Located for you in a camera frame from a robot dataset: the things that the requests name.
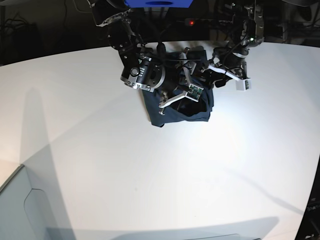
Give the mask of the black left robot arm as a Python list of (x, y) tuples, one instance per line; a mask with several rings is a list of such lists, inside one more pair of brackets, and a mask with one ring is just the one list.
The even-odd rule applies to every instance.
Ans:
[(265, 39), (262, 4), (257, 0), (216, 0), (213, 12), (202, 21), (215, 32), (215, 39), (212, 57), (203, 66), (200, 78), (209, 89), (234, 80), (237, 90), (248, 90), (246, 58), (250, 48)]

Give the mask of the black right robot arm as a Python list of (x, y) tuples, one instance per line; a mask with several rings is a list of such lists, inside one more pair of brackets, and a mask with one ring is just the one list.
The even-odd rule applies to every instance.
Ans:
[(167, 52), (156, 23), (145, 9), (184, 8), (190, 0), (90, 0), (95, 25), (107, 28), (109, 45), (118, 52), (123, 70), (120, 79), (141, 90), (152, 110), (165, 115), (170, 110), (186, 117), (202, 109), (203, 90), (192, 79), (199, 54), (188, 47)]

